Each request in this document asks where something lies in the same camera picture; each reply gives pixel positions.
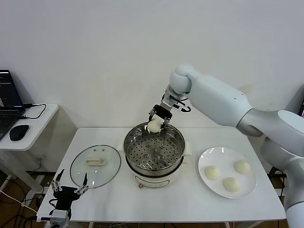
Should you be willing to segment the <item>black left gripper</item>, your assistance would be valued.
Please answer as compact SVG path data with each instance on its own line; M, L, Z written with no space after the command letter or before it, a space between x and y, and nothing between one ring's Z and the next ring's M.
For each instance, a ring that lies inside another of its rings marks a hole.
M83 194L88 190L87 173L85 174L83 185L80 188L61 186L60 179L64 173L63 169L51 182L54 198L57 200L55 209L70 210L73 201L77 200L77 194Z

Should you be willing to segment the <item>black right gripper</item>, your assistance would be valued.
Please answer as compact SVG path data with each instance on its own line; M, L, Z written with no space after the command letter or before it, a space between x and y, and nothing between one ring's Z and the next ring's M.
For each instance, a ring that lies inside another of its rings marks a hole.
M172 113L165 109L164 107L156 104L153 109L149 112L149 118L148 120L152 120L154 115L159 116L162 119L162 124L161 124L161 130L165 129L168 124L170 123L170 120L172 118Z

